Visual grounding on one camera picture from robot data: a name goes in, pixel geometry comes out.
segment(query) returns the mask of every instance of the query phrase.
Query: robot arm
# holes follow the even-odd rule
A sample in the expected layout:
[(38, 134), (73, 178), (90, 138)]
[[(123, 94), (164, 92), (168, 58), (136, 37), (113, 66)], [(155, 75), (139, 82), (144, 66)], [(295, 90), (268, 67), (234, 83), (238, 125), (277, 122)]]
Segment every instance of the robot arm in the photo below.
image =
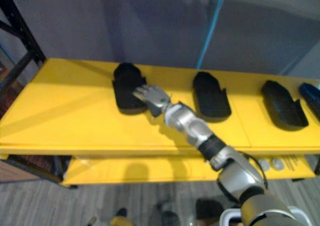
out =
[(165, 124), (184, 134), (213, 170), (222, 169), (219, 184), (241, 203), (245, 226), (301, 226), (288, 208), (268, 193), (263, 178), (249, 161), (219, 139), (191, 108), (181, 102), (172, 104), (170, 97), (158, 86), (143, 85), (133, 94), (147, 104), (154, 117), (163, 114)]

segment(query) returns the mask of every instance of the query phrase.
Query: shelf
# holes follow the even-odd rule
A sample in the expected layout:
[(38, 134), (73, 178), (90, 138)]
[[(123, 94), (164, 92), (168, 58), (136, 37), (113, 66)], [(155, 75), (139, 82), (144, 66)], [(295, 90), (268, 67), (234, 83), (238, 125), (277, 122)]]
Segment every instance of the shelf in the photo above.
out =
[[(284, 158), (284, 170), (266, 171), (267, 179), (297, 179), (315, 176), (303, 156)], [(218, 173), (202, 158), (197, 157), (138, 157), (138, 158), (73, 158), (65, 173), (63, 185), (215, 181)]]
[[(0, 121), (2, 154), (195, 156), (200, 154), (163, 118), (149, 112), (121, 114), (112, 87), (118, 63), (48, 59)], [(195, 108), (195, 69), (137, 65), (149, 84), (162, 87), (173, 103)], [(226, 88), (231, 116), (209, 123), (228, 145), (254, 155), (320, 153), (320, 122), (299, 96), (298, 86), (320, 80), (266, 74), (206, 70)], [(262, 104), (266, 80), (300, 98), (309, 126), (285, 131), (274, 126)]]

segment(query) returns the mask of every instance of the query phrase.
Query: black joint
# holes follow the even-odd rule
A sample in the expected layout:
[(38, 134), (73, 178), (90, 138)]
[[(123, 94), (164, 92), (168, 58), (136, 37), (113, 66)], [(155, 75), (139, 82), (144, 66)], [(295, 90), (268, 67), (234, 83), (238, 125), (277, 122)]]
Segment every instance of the black joint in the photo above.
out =
[(245, 201), (247, 201), (249, 198), (255, 195), (264, 195), (264, 194), (265, 194), (265, 191), (263, 188), (259, 186), (252, 186), (241, 194), (239, 199), (240, 204), (243, 205)]
[(202, 153), (206, 160), (211, 160), (212, 157), (215, 156), (225, 146), (227, 146), (225, 142), (223, 142), (217, 136), (212, 135), (206, 141), (200, 144), (198, 150)]

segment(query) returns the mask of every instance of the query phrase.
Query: person's foot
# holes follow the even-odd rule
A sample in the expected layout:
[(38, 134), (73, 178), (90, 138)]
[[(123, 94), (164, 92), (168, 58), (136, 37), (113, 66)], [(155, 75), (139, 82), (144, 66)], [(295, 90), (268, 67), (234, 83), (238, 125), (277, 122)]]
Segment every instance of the person's foot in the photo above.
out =
[(116, 212), (115, 216), (127, 217), (127, 213), (127, 209), (125, 207), (122, 207)]
[(179, 217), (175, 212), (164, 211), (161, 213), (162, 226), (180, 226)]

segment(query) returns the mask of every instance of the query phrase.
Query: floor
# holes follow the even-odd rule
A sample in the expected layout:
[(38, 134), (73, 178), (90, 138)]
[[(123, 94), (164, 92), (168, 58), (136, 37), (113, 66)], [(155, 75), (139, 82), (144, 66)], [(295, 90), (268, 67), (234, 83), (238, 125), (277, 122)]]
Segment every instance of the floor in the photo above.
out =
[[(270, 180), (270, 190), (287, 205), (304, 210), (314, 226), (320, 222), (320, 177), (292, 182)], [(1, 226), (106, 226), (115, 212), (128, 209), (136, 226), (156, 225), (155, 204), (176, 212), (181, 225), (192, 225), (199, 198), (215, 198), (230, 208), (216, 182), (82, 185), (67, 189), (45, 180), (0, 184)]]

